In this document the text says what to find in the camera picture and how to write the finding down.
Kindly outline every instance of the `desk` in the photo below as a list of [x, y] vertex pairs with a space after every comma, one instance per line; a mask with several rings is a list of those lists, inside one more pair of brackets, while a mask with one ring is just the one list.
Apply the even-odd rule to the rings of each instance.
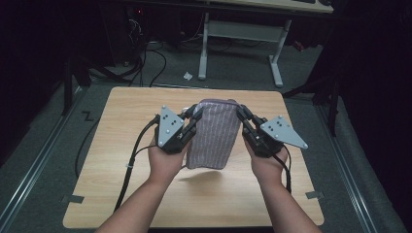
[[[179, 113], [205, 98], [235, 99], [260, 117], [282, 115], [291, 121], [282, 95], [274, 91], [115, 87], [108, 99], [84, 168], [73, 192], [82, 204], [70, 203], [63, 220], [68, 228], [96, 228], [114, 210], [126, 171], [126, 163], [143, 127], [167, 105]], [[141, 147], [154, 136], [151, 129]], [[292, 155], [292, 195], [316, 224], [324, 222], [300, 149]], [[124, 200], [150, 172], [147, 151], [137, 155]], [[250, 156], [238, 133], [227, 166], [222, 170], [183, 169], [169, 186], [152, 227], [270, 226]]]
[[[332, 7], [327, 7], [316, 1], [314, 4], [292, 0], [211, 0], [211, 2], [238, 4], [253, 7], [275, 8], [292, 11], [306, 11], [314, 13], [332, 13]], [[292, 21], [287, 19], [283, 27], [252, 25], [227, 21], [209, 20], [209, 14], [205, 14], [203, 27], [203, 47], [200, 55], [199, 74], [200, 80], [206, 79], [207, 73], [207, 42], [209, 36], [227, 37], [234, 39], [255, 40], [277, 43], [273, 55], [269, 55], [269, 64], [272, 70], [273, 80], [277, 87], [283, 86], [283, 81], [278, 67], [278, 59], [288, 36]]]

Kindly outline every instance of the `small white object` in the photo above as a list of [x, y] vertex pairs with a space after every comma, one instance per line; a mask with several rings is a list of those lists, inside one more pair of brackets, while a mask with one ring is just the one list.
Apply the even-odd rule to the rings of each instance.
[[193, 75], [189, 74], [189, 72], [186, 72], [186, 73], [183, 75], [183, 78], [184, 78], [185, 80], [190, 81], [191, 78], [193, 78]]

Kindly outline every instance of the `white desk leg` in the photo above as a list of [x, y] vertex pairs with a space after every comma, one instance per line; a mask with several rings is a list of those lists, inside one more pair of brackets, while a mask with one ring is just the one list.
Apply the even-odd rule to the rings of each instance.
[[285, 26], [282, 30], [281, 37], [278, 43], [278, 48], [275, 51], [274, 55], [269, 56], [269, 61], [270, 61], [270, 67], [272, 68], [272, 74], [273, 74], [273, 79], [275, 80], [275, 85], [277, 87], [282, 87], [283, 82], [282, 82], [282, 77], [281, 73], [279, 72], [279, 67], [278, 67], [278, 59], [279, 55], [281, 54], [282, 47], [285, 43], [286, 37], [288, 36], [289, 28], [291, 27], [291, 20], [287, 20], [285, 23]]
[[205, 13], [205, 23], [203, 26], [203, 47], [200, 54], [199, 76], [200, 80], [206, 80], [207, 69], [207, 37], [209, 34], [209, 13]]

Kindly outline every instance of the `cable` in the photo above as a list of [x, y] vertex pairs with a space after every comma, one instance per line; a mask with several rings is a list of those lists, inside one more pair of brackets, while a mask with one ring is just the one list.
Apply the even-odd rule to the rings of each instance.
[[[141, 67], [142, 67], [142, 63], [140, 62], [141, 59], [140, 59], [139, 54], [137, 54], [137, 58], [136, 58], [136, 62], [135, 62], [135, 64], [134, 64], [134, 66], [133, 66], [130, 70], [128, 70], [128, 71], [126, 71], [126, 72], [124, 72], [124, 73], [122, 73], [122, 74], [119, 74], [119, 75], [111, 72], [110, 70], [106, 69], [105, 67], [103, 67], [103, 66], [101, 66], [101, 65], [98, 65], [98, 64], [92, 62], [91, 60], [87, 59], [86, 57], [79, 56], [79, 59], [80, 59], [88, 68], [94, 68], [94, 69], [97, 70], [99, 73], [103, 74], [104, 77], [109, 78], [109, 79], [112, 79], [112, 80], [114, 80], [114, 81], [116, 81], [116, 82], [119, 82], [119, 83], [129, 83], [129, 80], [124, 79], [124, 77], [129, 76], [129, 75], [135, 73], [136, 71], [138, 71], [138, 70], [141, 69]], [[97, 78], [100, 78], [100, 79], [104, 78], [104, 77], [102, 77], [102, 76], [99, 76], [99, 75], [97, 75], [97, 74], [94, 74], [93, 72], [90, 72], [90, 73], [91, 73], [94, 77], [97, 77]]]
[[203, 14], [202, 14], [202, 17], [200, 18], [199, 26], [197, 27], [197, 30], [196, 30], [196, 32], [193, 34], [193, 36], [192, 36], [190, 39], [181, 41], [181, 43], [190, 42], [190, 41], [193, 41], [193, 40], [197, 40], [197, 39], [199, 39], [199, 38], [202, 38], [201, 36], [200, 36], [200, 37], [197, 37], [197, 38], [195, 38], [195, 37], [199, 34], [200, 28], [202, 27], [202, 22], [203, 22], [204, 16], [205, 16], [205, 14], [203, 13]]
[[131, 154], [131, 156], [130, 156], [130, 159], [129, 159], [129, 162], [128, 162], [128, 164], [127, 164], [127, 170], [126, 170], [126, 174], [125, 174], [125, 176], [124, 176], [123, 186], [121, 187], [119, 199], [118, 199], [118, 202], [116, 203], [116, 206], [115, 206], [115, 211], [120, 207], [121, 202], [123, 201], [123, 198], [124, 198], [124, 194], [125, 194], [126, 191], [127, 191], [127, 187], [128, 187], [129, 181], [130, 181], [130, 176], [131, 176], [131, 172], [132, 172], [132, 170], [133, 170], [133, 166], [134, 166], [134, 161], [135, 161], [136, 155], [137, 155], [138, 152], [140, 152], [141, 150], [143, 150], [143, 149], [140, 149], [140, 150], [136, 151], [137, 148], [139, 147], [140, 141], [142, 140], [142, 137], [143, 137], [143, 135], [146, 133], [146, 131], [148, 131], [149, 128], [152, 127], [154, 124], [159, 123], [159, 121], [160, 121], [160, 116], [159, 116], [159, 115], [156, 115], [156, 116], [154, 117], [154, 119], [152, 119], [152, 120], [145, 126], [145, 128], [142, 130], [142, 132], [139, 134], [139, 137], [138, 137], [137, 140], [136, 140], [136, 143], [135, 143], [134, 148], [133, 148], [133, 152], [132, 152], [132, 154]]
[[151, 146], [143, 147], [143, 148], [137, 150], [136, 153], [134, 154], [134, 156], [136, 156], [136, 155], [137, 155], [138, 153], [140, 153], [142, 150], [146, 150], [146, 149], [154, 148], [154, 147], [157, 147], [157, 146], [156, 146], [156, 145], [151, 145]]
[[139, 57], [139, 62], [140, 62], [140, 64], [141, 64], [140, 69], [136, 72], [136, 74], [135, 74], [135, 75], [133, 76], [133, 78], [130, 80], [128, 86], [132, 86], [132, 85], [133, 85], [133, 82], [134, 82], [134, 80], [136, 79], [136, 77], [139, 75], [139, 73], [140, 73], [140, 75], [142, 76], [142, 71], [143, 71], [143, 66], [145, 65], [145, 61], [142, 61], [142, 58]]
[[285, 169], [285, 173], [286, 173], [286, 190], [289, 193], [292, 193], [292, 178], [291, 178], [291, 167], [292, 167], [292, 158], [291, 158], [291, 154], [289, 153], [288, 148], [284, 145], [284, 148], [286, 149], [286, 151], [288, 152], [288, 157], [289, 157], [289, 168], [286, 166], [285, 162], [282, 161], [282, 159], [280, 159], [276, 154], [273, 154], [273, 157], [276, 159], [276, 161], [278, 161], [282, 167]]
[[208, 50], [210, 50], [210, 51], [216, 51], [216, 52], [222, 52], [222, 51], [229, 50], [229, 49], [232, 47], [232, 45], [233, 45], [233, 40], [232, 40], [232, 39], [228, 39], [228, 46], [227, 46], [226, 48], [224, 48], [224, 49], [222, 49], [222, 50], [214, 50], [214, 49], [211, 48], [211, 46], [208, 46]]
[[139, 39], [138, 39], [138, 37], [136, 37], [137, 41], [135, 43], [135, 40], [133, 39], [133, 32], [134, 32], [134, 30], [136, 30], [136, 28], [139, 28], [138, 35], [140, 35], [142, 33], [142, 27], [140, 27], [139, 22], [137, 22], [134, 19], [130, 18], [128, 21], [133, 24], [133, 28], [131, 28], [130, 32], [128, 33], [128, 37], [130, 39], [132, 47], [135, 49], [136, 43], [138, 42]]
[[199, 43], [199, 44], [197, 44], [196, 46], [188, 46], [188, 45], [186, 45], [186, 44], [181, 44], [181, 46], [183, 46], [183, 47], [185, 47], [185, 48], [189, 48], [189, 49], [197, 49], [197, 48], [199, 48], [199, 47], [202, 46], [202, 43]]
[[80, 157], [80, 153], [82, 152], [82, 148], [86, 143], [86, 139], [88, 138], [88, 135], [90, 135], [91, 131], [93, 131], [94, 127], [96, 127], [97, 123], [100, 121], [100, 118], [94, 122], [94, 124], [91, 126], [91, 128], [88, 130], [87, 134], [85, 135], [85, 137], [83, 138], [82, 144], [80, 145], [80, 148], [78, 150], [77, 156], [76, 156], [76, 161], [75, 161], [75, 175], [76, 178], [79, 178], [80, 172], [79, 172], [79, 157]]
[[152, 52], [155, 52], [155, 53], [159, 54], [161, 57], [163, 57], [163, 59], [164, 59], [164, 65], [163, 65], [163, 68], [160, 70], [160, 72], [159, 72], [156, 76], [154, 76], [154, 78], [152, 79], [151, 83], [149, 84], [149, 87], [152, 87], [152, 85], [154, 84], [155, 80], [160, 76], [161, 73], [163, 73], [164, 69], [166, 68], [166, 63], [167, 63], [167, 62], [166, 62], [166, 57], [165, 57], [163, 54], [161, 54], [160, 52], [158, 52], [158, 51], [156, 51], [156, 50], [152, 50]]
[[248, 47], [248, 48], [254, 48], [254, 47], [258, 47], [258, 46], [263, 46], [263, 45], [269, 44], [269, 42], [259, 41], [259, 42], [255, 43], [255, 44], [253, 44], [253, 45], [248, 45], [248, 44], [242, 43], [241, 41], [245, 41], [245, 40], [234, 40], [233, 43], [235, 43], [235, 44], [237, 44], [237, 45], [244, 46], [244, 47]]
[[[146, 44], [145, 49], [144, 49], [143, 66], [145, 66], [145, 64], [146, 64], [146, 57], [147, 57], [148, 45], [149, 45], [149, 44]], [[139, 85], [140, 85], [140, 87], [143, 87], [143, 67], [142, 67], [142, 70], [141, 70], [141, 72], [140, 72]]]

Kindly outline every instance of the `black tape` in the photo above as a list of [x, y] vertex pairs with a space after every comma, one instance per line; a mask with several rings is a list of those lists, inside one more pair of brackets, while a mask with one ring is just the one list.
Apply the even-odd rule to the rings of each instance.
[[83, 200], [85, 198], [83, 196], [76, 196], [76, 195], [64, 195], [63, 198], [61, 198], [61, 203], [79, 203], [82, 204]]
[[319, 199], [324, 198], [325, 196], [321, 191], [312, 191], [312, 192], [306, 192], [306, 197], [308, 199], [318, 198], [319, 200]]

